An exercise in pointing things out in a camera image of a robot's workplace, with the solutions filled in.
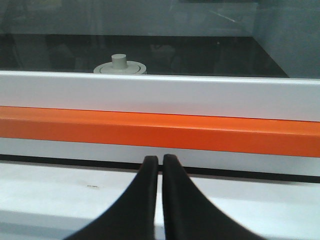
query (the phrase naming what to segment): white wall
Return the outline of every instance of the white wall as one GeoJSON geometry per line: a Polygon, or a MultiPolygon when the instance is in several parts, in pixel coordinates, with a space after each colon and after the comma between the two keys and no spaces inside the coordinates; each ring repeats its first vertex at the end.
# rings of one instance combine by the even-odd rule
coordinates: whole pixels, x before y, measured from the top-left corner
{"type": "Polygon", "coordinates": [[[261,0],[254,38],[291,78],[320,78],[320,1],[261,0]]]}
{"type": "MultiPolygon", "coordinates": [[[[251,36],[256,7],[251,0],[33,0],[29,16],[22,14],[6,29],[31,34],[251,36]]],[[[16,8],[9,13],[14,15],[16,8]]]]}

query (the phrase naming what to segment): white frame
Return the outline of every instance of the white frame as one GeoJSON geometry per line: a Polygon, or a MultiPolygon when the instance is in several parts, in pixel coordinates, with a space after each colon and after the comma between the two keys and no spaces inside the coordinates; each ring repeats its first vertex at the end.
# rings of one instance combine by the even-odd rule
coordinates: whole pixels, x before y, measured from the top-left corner
{"type": "Polygon", "coordinates": [[[0,71],[0,106],[320,122],[320,81],[0,71]]]}
{"type": "Polygon", "coordinates": [[[320,177],[320,157],[1,137],[0,153],[4,155],[124,163],[141,163],[145,156],[158,156],[159,164],[162,164],[165,154],[175,154],[185,167],[320,177]]]}

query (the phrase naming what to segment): orange bar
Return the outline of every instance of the orange bar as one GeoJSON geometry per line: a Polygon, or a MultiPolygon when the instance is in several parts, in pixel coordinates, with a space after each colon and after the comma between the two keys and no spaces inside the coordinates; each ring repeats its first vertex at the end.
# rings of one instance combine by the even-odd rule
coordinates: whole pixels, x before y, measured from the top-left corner
{"type": "Polygon", "coordinates": [[[320,157],[320,122],[0,106],[0,137],[320,157]]]}

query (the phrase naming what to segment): white surface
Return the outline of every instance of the white surface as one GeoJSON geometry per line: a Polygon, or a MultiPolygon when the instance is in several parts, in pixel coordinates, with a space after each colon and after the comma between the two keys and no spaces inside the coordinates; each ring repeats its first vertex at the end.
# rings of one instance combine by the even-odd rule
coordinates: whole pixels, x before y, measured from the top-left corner
{"type": "Polygon", "coordinates": [[[260,0],[253,37],[291,78],[320,76],[320,1],[260,0]]]}
{"type": "Polygon", "coordinates": [[[0,154],[141,163],[147,155],[175,154],[184,166],[320,176],[320,158],[148,146],[0,138],[0,154]]]}
{"type": "Polygon", "coordinates": [[[320,81],[0,71],[1,106],[320,121],[320,81]]]}
{"type": "MultiPolygon", "coordinates": [[[[98,217],[135,176],[8,162],[0,162],[0,172],[1,240],[62,239],[98,217]]],[[[161,177],[155,214],[158,239],[164,239],[161,177]]],[[[320,239],[319,184],[192,180],[221,210],[268,239],[320,239]]]]}
{"type": "Polygon", "coordinates": [[[251,36],[256,2],[201,2],[180,0],[28,1],[28,18],[21,20],[15,8],[2,12],[13,21],[5,33],[136,36],[251,36]]]}

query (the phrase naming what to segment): black surface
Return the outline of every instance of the black surface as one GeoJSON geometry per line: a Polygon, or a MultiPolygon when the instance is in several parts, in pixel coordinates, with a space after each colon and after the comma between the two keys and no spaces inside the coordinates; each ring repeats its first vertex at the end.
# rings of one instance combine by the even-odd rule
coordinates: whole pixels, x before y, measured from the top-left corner
{"type": "MultiPolygon", "coordinates": [[[[95,167],[95,168],[112,168],[122,170],[137,170],[140,163],[131,162],[116,162],[116,161],[96,161],[96,160],[79,160],[68,158],[52,158],[52,157],[38,157],[38,156],[19,156],[19,155],[5,155],[0,154],[0,160],[21,162],[21,163],[37,163],[37,164],[55,164],[63,166],[81,166],[81,167],[95,167]]],[[[284,182],[301,182],[301,183],[320,183],[320,176],[308,175],[294,175],[270,172],[255,172],[255,171],[239,171],[226,170],[202,167],[184,167],[188,174],[219,176],[228,178],[245,178],[245,179],[259,179],[271,181],[284,182]]]]}
{"type": "Polygon", "coordinates": [[[253,37],[0,35],[0,70],[92,73],[118,53],[154,75],[288,77],[253,37]]]}

